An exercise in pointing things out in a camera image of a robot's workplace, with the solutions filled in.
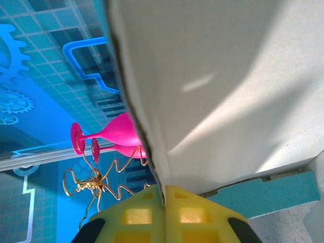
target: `gold wire stand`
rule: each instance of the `gold wire stand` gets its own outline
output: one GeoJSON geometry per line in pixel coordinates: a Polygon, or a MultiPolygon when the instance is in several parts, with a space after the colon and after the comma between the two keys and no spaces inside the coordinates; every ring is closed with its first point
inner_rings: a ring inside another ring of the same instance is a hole
{"type": "MultiPolygon", "coordinates": [[[[146,166],[148,161],[144,162],[143,161],[143,157],[142,157],[142,149],[141,146],[137,146],[134,150],[134,152],[132,153],[131,157],[128,159],[128,161],[123,165],[123,167],[119,168],[119,164],[118,164],[118,160],[114,159],[107,172],[102,176],[100,174],[99,168],[97,166],[97,164],[95,164],[95,168],[90,164],[90,162],[87,160],[85,153],[83,153],[83,158],[85,160],[85,162],[88,164],[88,166],[91,168],[91,172],[90,172],[90,176],[87,180],[78,180],[75,176],[75,173],[72,169],[66,169],[63,175],[63,189],[64,192],[67,196],[73,196],[75,194],[75,192],[80,192],[84,189],[89,189],[93,195],[92,200],[90,201],[90,203],[88,204],[87,208],[86,208],[86,213],[84,215],[83,218],[81,218],[80,222],[79,222],[79,230],[81,229],[82,226],[82,222],[84,219],[87,218],[88,216],[88,211],[89,208],[91,207],[92,203],[94,202],[94,200],[97,198],[97,210],[98,212],[100,212],[100,200],[101,200],[101,195],[102,192],[110,192],[114,198],[116,198],[116,200],[120,200],[122,198],[122,189],[128,191],[130,194],[134,195],[134,192],[129,189],[128,187],[124,186],[124,185],[119,185],[117,188],[118,194],[116,194],[109,186],[109,181],[108,181],[108,174],[111,171],[112,167],[115,165],[116,166],[116,171],[118,173],[122,172],[127,166],[128,164],[131,162],[131,160],[134,157],[135,152],[139,149],[140,151],[140,159],[141,159],[141,165],[142,166],[146,166]],[[73,177],[73,181],[76,184],[76,188],[73,189],[72,193],[69,193],[66,187],[66,176],[67,176],[67,172],[71,172],[71,175],[73,177]]],[[[150,186],[148,183],[144,184],[144,189],[146,187],[150,186]]]]}

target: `pink goblet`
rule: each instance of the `pink goblet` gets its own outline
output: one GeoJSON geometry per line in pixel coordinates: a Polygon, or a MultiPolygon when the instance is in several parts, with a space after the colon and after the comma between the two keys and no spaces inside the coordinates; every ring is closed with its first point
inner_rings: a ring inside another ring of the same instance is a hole
{"type": "Polygon", "coordinates": [[[138,146],[142,144],[127,112],[116,116],[102,131],[86,136],[78,123],[72,124],[71,142],[76,154],[82,155],[84,153],[85,139],[91,138],[104,138],[122,146],[138,146]]]}
{"type": "Polygon", "coordinates": [[[99,162],[99,155],[100,155],[100,151],[104,151],[104,150],[109,150],[109,149],[113,149],[118,151],[119,153],[127,156],[127,157],[131,157],[132,154],[133,158],[146,158],[146,153],[144,151],[144,149],[142,148],[141,145],[137,145],[137,146],[122,146],[119,144],[114,144],[112,146],[108,146],[108,147],[104,147],[104,148],[100,148],[98,140],[96,138],[92,139],[92,144],[91,144],[91,151],[92,151],[92,157],[93,160],[95,161],[95,163],[99,162]]]}

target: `gold wire ornament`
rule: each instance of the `gold wire ornament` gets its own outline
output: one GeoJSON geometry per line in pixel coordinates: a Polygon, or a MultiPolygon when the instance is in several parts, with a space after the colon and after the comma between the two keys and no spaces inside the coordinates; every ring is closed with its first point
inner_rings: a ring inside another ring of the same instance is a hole
{"type": "MultiPolygon", "coordinates": [[[[115,165],[116,171],[118,173],[122,172],[128,166],[128,164],[131,162],[131,160],[134,157],[134,154],[136,153],[136,151],[138,149],[140,151],[141,165],[146,166],[148,164],[148,161],[146,161],[146,162],[143,161],[141,146],[137,146],[135,148],[134,152],[132,153],[131,157],[128,159],[128,161],[121,168],[119,168],[118,160],[114,159],[111,162],[108,170],[106,171],[106,173],[103,176],[100,174],[97,164],[95,164],[95,166],[96,166],[95,168],[90,164],[90,162],[87,160],[87,158],[85,156],[85,153],[83,153],[83,158],[84,158],[85,162],[88,164],[88,166],[91,168],[90,176],[87,180],[78,180],[75,176],[74,171],[70,168],[65,170],[64,175],[63,175],[63,189],[67,196],[73,196],[75,194],[75,192],[80,192],[84,189],[89,189],[93,195],[92,200],[90,201],[90,203],[88,204],[88,206],[86,208],[85,215],[83,216],[83,218],[81,218],[81,220],[79,222],[79,228],[78,228],[79,230],[81,229],[83,220],[88,217],[89,208],[91,207],[92,203],[94,202],[94,200],[96,198],[98,199],[97,200],[97,210],[98,210],[98,212],[101,211],[99,206],[100,206],[102,192],[110,192],[116,198],[116,200],[120,200],[122,198],[122,189],[124,189],[124,190],[128,191],[130,194],[134,195],[134,192],[124,185],[118,186],[117,194],[116,194],[109,186],[108,174],[114,165],[115,165]],[[76,188],[73,189],[72,193],[69,193],[69,191],[67,190],[67,187],[66,187],[66,176],[67,176],[68,172],[71,172],[73,181],[76,184],[76,188]]],[[[148,183],[145,183],[144,189],[148,186],[150,186],[150,185],[148,183]]]]}

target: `gear icon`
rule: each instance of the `gear icon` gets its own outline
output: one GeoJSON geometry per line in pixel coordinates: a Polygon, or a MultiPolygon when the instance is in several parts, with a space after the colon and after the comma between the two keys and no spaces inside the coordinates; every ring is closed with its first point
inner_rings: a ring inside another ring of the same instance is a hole
{"type": "Polygon", "coordinates": [[[11,56],[11,63],[8,68],[0,66],[0,83],[11,81],[12,78],[22,78],[18,72],[20,70],[28,71],[29,68],[22,65],[22,60],[30,60],[30,57],[20,53],[19,48],[25,47],[26,43],[14,40],[10,32],[14,31],[15,27],[10,24],[0,24],[0,37],[7,44],[11,56]]]}
{"type": "Polygon", "coordinates": [[[7,114],[23,113],[34,107],[33,101],[16,91],[0,89],[0,112],[7,114]]]}
{"type": "Polygon", "coordinates": [[[15,115],[0,113],[0,125],[13,125],[19,122],[15,115]]]}

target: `pink wine glass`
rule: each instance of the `pink wine glass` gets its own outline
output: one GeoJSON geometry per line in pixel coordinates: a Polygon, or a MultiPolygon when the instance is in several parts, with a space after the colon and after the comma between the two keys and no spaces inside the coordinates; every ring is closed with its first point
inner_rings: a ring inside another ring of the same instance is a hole
{"type": "Polygon", "coordinates": [[[83,134],[78,123],[72,124],[71,142],[77,155],[84,153],[86,146],[85,140],[92,138],[104,138],[122,146],[138,146],[142,144],[127,112],[116,116],[102,131],[86,136],[83,134]]]}
{"type": "Polygon", "coordinates": [[[95,161],[95,163],[98,163],[101,150],[104,151],[104,150],[113,149],[127,157],[131,157],[132,154],[134,153],[134,151],[136,150],[133,155],[133,158],[141,158],[141,155],[142,155],[142,158],[146,158],[146,153],[145,153],[144,149],[142,148],[142,146],[140,146],[140,149],[138,149],[137,148],[138,146],[140,146],[140,145],[122,146],[119,144],[114,144],[112,146],[100,148],[98,140],[96,138],[93,138],[92,143],[91,143],[92,157],[93,157],[93,160],[95,161]]]}

